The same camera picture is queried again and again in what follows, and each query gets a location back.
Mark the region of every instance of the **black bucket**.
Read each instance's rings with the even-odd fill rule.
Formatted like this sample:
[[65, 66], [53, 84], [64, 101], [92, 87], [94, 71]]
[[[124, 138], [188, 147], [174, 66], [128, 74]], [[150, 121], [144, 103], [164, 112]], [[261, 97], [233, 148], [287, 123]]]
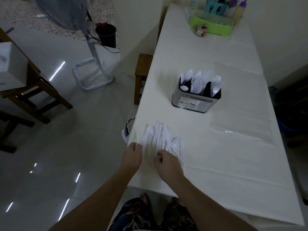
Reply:
[[111, 24], [107, 24], [104, 27], [101, 26], [97, 26], [95, 28], [95, 31], [100, 39], [100, 42], [102, 43], [102, 45], [107, 46], [107, 47], [111, 47], [111, 48], [116, 48], [116, 27], [111, 25]]

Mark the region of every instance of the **floral pants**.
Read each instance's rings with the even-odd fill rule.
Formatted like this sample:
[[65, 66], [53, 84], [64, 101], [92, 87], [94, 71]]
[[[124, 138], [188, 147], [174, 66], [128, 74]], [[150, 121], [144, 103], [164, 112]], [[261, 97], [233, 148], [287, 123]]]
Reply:
[[154, 220], [151, 208], [142, 199], [127, 201], [113, 220], [109, 231], [131, 231], [138, 229], [165, 231], [197, 231], [186, 207], [170, 204], [164, 212], [160, 226]]

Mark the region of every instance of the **sticker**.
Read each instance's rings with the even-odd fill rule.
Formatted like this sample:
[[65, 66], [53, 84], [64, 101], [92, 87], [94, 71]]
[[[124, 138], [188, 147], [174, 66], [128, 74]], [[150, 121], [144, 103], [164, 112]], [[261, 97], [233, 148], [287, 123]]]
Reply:
[[198, 112], [206, 112], [211, 106], [213, 101], [207, 99], [196, 99], [190, 96], [183, 95], [177, 104], [178, 107], [184, 109], [191, 109]]

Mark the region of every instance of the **foot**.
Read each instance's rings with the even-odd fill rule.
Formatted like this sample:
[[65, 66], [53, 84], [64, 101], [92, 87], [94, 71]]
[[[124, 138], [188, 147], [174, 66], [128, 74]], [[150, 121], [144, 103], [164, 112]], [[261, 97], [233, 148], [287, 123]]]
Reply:
[[147, 193], [142, 193], [139, 198], [142, 199], [142, 201], [147, 205], [147, 206], [151, 206], [151, 201], [150, 201], [150, 198], [149, 196], [147, 195]]
[[175, 198], [175, 197], [173, 197], [173, 198], [172, 198], [172, 203], [174, 203], [174, 204], [178, 204], [178, 205], [181, 205], [181, 206], [185, 207], [185, 205], [184, 205], [183, 201], [182, 201], [182, 200], [180, 200], [179, 198]]

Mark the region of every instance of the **wall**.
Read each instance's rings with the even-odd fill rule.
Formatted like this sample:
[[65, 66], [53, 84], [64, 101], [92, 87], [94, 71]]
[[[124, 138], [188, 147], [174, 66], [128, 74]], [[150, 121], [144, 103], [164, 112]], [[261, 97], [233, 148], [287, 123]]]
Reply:
[[124, 73], [135, 74], [140, 53], [154, 54], [162, 0], [112, 0], [121, 67]]
[[[113, 0], [124, 73], [134, 74], [139, 53], [154, 53], [171, 2], [190, 0]], [[307, 7], [308, 0], [248, 0], [244, 18], [268, 86], [282, 88], [308, 74]]]

